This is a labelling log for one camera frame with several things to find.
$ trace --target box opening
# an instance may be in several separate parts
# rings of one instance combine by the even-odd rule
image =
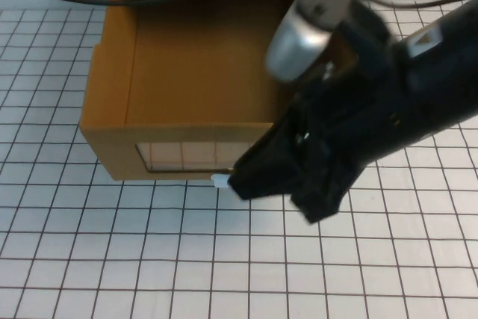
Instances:
[[[266,73],[264,56],[292,1],[175,0],[139,9],[125,124],[277,120],[292,91]]]

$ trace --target orange box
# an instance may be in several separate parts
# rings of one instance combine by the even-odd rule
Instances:
[[[267,47],[292,1],[109,7],[80,128],[111,176],[229,173],[294,93],[264,69]],[[344,49],[334,39],[329,57],[340,63]]]

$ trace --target silver metal part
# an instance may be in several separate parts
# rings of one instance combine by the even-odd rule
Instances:
[[[267,51],[267,71],[280,82],[297,80],[322,55],[349,4],[350,0],[294,0]]]
[[[304,135],[301,135],[301,134],[298,134],[296,136],[296,144],[297,145],[302,145],[305,141],[308,140],[308,138],[310,137],[311,134],[309,134],[308,132],[306,132]]]
[[[293,4],[267,51],[267,71],[281,82],[296,80],[319,58],[331,36],[306,22]]]

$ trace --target white object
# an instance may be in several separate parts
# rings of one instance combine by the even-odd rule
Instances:
[[[297,80],[322,54],[331,33],[306,22],[291,5],[266,54],[266,69],[280,82]]]
[[[221,175],[215,174],[211,176],[212,181],[214,182],[215,188],[228,188],[229,185],[227,181],[229,180],[230,175]]]

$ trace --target white grid mat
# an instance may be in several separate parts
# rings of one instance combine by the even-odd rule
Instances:
[[[455,7],[381,14],[402,36]],[[114,182],[76,125],[103,16],[0,13],[0,318],[476,317],[478,119],[368,167],[315,226],[281,197]]]

